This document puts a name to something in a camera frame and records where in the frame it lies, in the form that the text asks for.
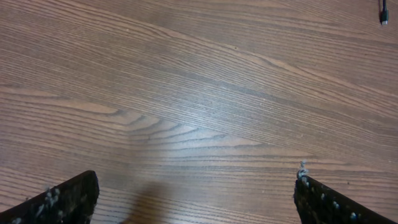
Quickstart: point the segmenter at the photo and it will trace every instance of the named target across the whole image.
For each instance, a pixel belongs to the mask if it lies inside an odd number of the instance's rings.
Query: wood grain
[[[93,223],[300,223],[308,159],[312,177],[398,221],[394,173],[18,85],[0,85],[0,153],[0,210],[93,169]]]
[[[398,20],[375,4],[1,0],[0,74],[396,172]]]

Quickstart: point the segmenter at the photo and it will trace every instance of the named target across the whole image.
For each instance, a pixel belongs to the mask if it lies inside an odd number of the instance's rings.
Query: wooden surface
[[[94,169],[97,222],[297,223],[308,159],[398,222],[397,3],[0,0],[0,210]]]
[[[398,176],[19,86],[0,87],[0,210],[92,169],[94,223],[300,223],[299,162],[398,221]]]

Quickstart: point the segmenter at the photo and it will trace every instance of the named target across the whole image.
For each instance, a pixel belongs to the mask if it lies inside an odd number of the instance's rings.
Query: table surface
[[[0,0],[0,210],[84,170],[94,223],[398,222],[398,2]]]

